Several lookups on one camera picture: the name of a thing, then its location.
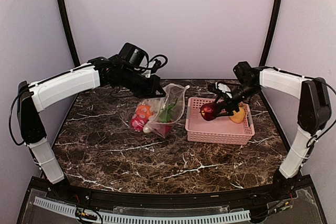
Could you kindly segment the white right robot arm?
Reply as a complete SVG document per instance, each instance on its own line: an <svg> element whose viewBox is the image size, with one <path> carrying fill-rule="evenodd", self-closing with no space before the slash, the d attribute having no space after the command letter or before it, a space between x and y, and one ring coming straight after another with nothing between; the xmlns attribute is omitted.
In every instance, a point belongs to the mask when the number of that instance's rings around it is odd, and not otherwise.
<svg viewBox="0 0 336 224"><path fill-rule="evenodd" d="M208 85L208 90L216 95L213 114L209 119L232 116L238 111L239 103L262 88L273 89L297 98L297 133L279 167L282 177L295 177L309 159L316 142L330 130L326 126L332 114L328 91L333 88L323 78L302 76L275 67L251 67L245 61L234 67L234 73L240 84L233 89L220 81Z"/></svg>

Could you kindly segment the red toy pomegranate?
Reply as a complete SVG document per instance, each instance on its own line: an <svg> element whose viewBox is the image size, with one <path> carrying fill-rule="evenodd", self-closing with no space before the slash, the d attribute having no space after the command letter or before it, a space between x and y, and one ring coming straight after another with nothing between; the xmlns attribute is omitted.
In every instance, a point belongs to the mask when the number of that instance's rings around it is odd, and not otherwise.
<svg viewBox="0 0 336 224"><path fill-rule="evenodd" d="M172 128L171 123L159 123L155 126L155 131L159 136L166 138L171 128Z"/></svg>

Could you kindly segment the yellow toy pear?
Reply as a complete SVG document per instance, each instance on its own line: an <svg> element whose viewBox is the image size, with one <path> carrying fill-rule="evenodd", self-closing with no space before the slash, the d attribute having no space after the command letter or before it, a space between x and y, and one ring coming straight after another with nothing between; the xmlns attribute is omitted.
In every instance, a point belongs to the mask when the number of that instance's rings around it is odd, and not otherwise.
<svg viewBox="0 0 336 224"><path fill-rule="evenodd" d="M233 113L234 114L229 117L232 122L240 124L244 121L246 112L242 106L239 106L238 112L234 111Z"/></svg>

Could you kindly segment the orange toy fruit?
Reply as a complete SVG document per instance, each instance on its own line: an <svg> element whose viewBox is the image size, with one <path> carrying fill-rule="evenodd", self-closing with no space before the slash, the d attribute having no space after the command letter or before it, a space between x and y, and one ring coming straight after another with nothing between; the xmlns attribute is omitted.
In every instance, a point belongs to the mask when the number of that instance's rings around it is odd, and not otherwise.
<svg viewBox="0 0 336 224"><path fill-rule="evenodd" d="M146 118L146 119L148 119L154 114L149 105L143 105L143 104L137 107L137 110L135 113L136 115L139 115L141 118Z"/></svg>

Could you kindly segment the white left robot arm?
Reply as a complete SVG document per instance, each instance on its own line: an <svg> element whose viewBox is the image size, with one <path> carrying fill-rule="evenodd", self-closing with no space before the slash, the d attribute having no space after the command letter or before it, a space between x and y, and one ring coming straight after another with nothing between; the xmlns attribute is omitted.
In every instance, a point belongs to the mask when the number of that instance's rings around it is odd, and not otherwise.
<svg viewBox="0 0 336 224"><path fill-rule="evenodd" d="M85 91L103 86L124 87L140 99L161 98L165 91L156 72L167 64L157 55L148 65L140 66L115 55L98 57L55 76L18 86L10 111L17 113L22 141L28 147L36 165L54 184L53 191L63 201L74 197L74 189L65 181L66 175L57 161L44 125L49 108L74 98Z"/></svg>

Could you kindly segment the clear zip top bag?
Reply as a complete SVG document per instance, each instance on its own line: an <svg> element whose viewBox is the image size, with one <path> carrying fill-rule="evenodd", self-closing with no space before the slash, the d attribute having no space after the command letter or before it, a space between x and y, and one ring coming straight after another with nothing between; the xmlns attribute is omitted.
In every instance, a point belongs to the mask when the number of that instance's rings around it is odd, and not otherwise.
<svg viewBox="0 0 336 224"><path fill-rule="evenodd" d="M170 83L163 88L165 97L140 102L132 115L130 128L137 132L155 133L166 138L173 125L184 114L185 93L189 88L189 85Z"/></svg>

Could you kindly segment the white toy cabbage with leaves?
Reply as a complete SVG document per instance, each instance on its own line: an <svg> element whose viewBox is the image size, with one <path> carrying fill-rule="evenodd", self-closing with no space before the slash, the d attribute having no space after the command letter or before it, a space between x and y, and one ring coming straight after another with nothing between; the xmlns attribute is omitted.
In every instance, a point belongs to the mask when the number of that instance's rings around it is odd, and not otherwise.
<svg viewBox="0 0 336 224"><path fill-rule="evenodd" d="M159 112L161 110L162 102L160 99L147 99L145 105L150 106L150 112L153 112L153 115L149 116L148 122L143 127L143 133L148 134L154 130L153 124L157 121Z"/></svg>

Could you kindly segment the dark purple toy vegetable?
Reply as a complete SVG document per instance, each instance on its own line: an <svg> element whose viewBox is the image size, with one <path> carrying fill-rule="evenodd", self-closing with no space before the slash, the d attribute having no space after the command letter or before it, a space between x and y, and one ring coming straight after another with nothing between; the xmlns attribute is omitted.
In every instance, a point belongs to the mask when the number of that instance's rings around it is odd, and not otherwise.
<svg viewBox="0 0 336 224"><path fill-rule="evenodd" d="M200 107L200 114L206 121L216 119L217 106L215 103L205 103Z"/></svg>

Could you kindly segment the white toy radish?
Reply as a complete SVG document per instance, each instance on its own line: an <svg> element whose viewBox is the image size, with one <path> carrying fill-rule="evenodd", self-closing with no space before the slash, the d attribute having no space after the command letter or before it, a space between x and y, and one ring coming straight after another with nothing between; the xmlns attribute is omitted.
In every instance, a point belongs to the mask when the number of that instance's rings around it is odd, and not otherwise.
<svg viewBox="0 0 336 224"><path fill-rule="evenodd" d="M159 114L159 122L160 123L171 123L172 116L171 113L176 106L178 101L178 98L176 98L173 102L169 103L168 105L165 105L165 108L162 109L162 111Z"/></svg>

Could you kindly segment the red toy apple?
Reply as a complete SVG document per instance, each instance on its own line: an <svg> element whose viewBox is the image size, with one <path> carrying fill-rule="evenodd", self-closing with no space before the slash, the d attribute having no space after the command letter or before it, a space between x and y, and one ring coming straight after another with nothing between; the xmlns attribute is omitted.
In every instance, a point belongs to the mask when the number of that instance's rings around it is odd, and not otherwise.
<svg viewBox="0 0 336 224"><path fill-rule="evenodd" d="M132 118L130 125L135 131L142 132L147 121L148 120L146 118L136 116Z"/></svg>

